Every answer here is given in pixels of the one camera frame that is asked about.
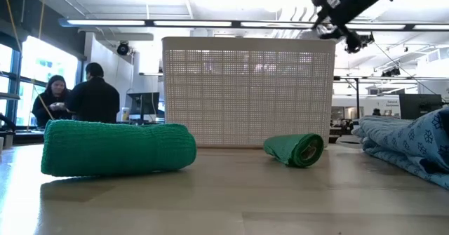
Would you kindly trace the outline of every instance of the black jacket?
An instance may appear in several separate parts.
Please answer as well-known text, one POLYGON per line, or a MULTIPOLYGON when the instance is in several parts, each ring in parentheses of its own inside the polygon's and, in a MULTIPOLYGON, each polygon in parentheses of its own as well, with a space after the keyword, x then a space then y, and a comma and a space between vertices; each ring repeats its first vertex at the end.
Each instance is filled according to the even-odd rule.
MULTIPOLYGON (((50 105, 53 104, 54 102, 65 102, 65 99, 67 98, 67 94, 57 98, 47 92, 44 92, 44 93, 40 94, 40 96, 54 119, 71 119, 72 118, 72 115, 70 115, 65 110, 63 110, 63 111, 50 110, 50 105)), ((44 127, 47 124, 48 120, 50 120, 50 116, 48 115, 48 112, 43 107, 42 102, 39 99, 39 97, 37 97, 36 100, 34 101, 32 113, 34 114, 34 116, 37 119, 38 127, 44 127)))
POLYGON ((80 121, 116 123, 120 95, 103 78, 94 77, 75 86, 66 106, 80 121))

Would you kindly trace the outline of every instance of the white laundry basket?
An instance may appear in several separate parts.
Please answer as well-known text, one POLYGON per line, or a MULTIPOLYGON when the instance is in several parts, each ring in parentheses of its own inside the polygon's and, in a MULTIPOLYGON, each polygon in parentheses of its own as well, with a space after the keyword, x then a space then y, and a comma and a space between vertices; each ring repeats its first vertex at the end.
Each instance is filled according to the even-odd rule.
POLYGON ((335 42, 163 39, 166 122, 199 146, 254 147, 275 135, 328 143, 335 42))

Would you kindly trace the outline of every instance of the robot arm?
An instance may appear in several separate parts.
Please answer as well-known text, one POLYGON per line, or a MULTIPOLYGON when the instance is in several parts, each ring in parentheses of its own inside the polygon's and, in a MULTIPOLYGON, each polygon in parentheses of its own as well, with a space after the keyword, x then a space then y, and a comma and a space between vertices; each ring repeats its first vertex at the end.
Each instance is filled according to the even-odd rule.
POLYGON ((372 35, 359 36, 356 32, 349 31, 346 24, 379 0, 340 0, 340 3, 335 7, 332 7, 328 3, 328 0, 311 1, 316 7, 321 7, 321 10, 317 13, 318 19, 312 28, 317 29, 327 17, 329 17, 330 23, 335 27, 334 30, 322 34, 320 39, 340 39, 341 37, 346 37, 346 51, 348 53, 357 53, 369 43, 374 42, 372 35))

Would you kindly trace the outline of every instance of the computer monitor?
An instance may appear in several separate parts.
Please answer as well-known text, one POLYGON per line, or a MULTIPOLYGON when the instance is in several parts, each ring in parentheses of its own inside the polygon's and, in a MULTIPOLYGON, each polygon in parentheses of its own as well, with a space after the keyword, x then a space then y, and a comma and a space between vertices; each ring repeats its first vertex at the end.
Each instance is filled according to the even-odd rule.
POLYGON ((441 95, 399 94, 401 119, 417 119, 443 107, 441 95))
POLYGON ((128 94, 131 101, 130 115, 157 114, 159 106, 159 92, 128 94))

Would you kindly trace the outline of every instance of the rolled green towel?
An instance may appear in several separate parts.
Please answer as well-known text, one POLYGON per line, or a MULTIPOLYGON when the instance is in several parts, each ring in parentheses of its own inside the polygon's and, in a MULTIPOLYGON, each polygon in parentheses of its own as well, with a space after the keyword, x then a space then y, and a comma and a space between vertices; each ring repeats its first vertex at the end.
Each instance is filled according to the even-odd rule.
POLYGON ((317 162, 323 153, 324 142, 317 134, 297 134, 271 137, 264 142, 264 150, 278 161, 299 168, 317 162))
POLYGON ((185 126, 50 121, 41 171, 53 176, 141 175, 178 170, 196 158, 185 126))

